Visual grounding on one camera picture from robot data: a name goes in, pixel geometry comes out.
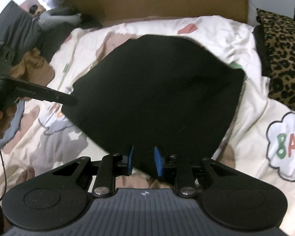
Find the person's left hand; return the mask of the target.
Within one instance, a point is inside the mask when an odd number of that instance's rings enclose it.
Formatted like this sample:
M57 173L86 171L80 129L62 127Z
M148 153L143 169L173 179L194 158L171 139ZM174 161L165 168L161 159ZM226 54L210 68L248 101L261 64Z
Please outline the person's left hand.
M0 111L0 139L4 137L5 132L9 129L10 123L15 117L16 111L16 104L9 107L5 112Z

